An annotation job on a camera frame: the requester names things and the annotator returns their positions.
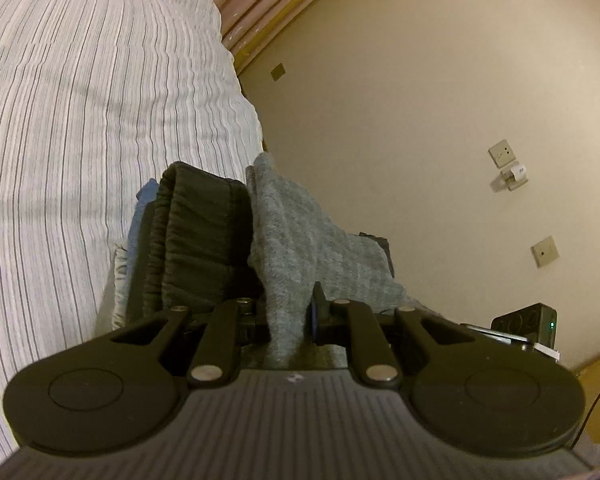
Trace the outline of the grey plaid garment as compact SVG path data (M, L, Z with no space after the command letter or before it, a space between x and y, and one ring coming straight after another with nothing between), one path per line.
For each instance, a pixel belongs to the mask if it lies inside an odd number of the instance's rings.
M253 213L250 263L264 287L271 341L245 350L243 366L330 370L347 365L346 350L317 347L304 336L316 283L329 299L361 301L375 312L400 306L432 312L394 279L376 240L336 226L307 190L277 172L270 154L260 154L246 169L246 183Z

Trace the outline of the stack of folded clothes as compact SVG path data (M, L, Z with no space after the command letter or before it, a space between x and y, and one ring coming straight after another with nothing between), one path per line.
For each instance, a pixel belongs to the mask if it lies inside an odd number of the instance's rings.
M385 251L394 277L388 243ZM137 195L128 260L114 304L114 325L125 326L167 308L208 314L224 300L265 291L250 263L253 213L247 183L176 162Z

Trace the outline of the grey striped bed cover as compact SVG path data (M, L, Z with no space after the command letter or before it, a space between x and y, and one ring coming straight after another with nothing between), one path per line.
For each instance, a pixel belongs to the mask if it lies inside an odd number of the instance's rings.
M140 188L261 150L213 0L0 0L0 463L9 379L91 338Z

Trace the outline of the beige wall switch plate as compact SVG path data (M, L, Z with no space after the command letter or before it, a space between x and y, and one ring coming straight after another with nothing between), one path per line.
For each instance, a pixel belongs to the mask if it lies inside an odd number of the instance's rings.
M559 252L554 237L547 236L531 248L532 257L538 269L548 266L559 258Z

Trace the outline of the wall socket with plug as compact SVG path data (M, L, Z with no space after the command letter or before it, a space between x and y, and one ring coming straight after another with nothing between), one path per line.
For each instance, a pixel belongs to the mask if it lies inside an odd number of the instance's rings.
M513 192L528 182L528 170L517 158L507 140L501 140L488 149L498 175L491 182L494 193Z

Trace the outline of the small wall plate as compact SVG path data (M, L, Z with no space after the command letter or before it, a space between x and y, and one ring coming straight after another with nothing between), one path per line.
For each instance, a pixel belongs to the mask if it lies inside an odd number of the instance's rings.
M286 74L286 68L285 65L283 63L278 63L272 70L271 70L271 77L274 81L278 81L280 78L282 78L284 75Z

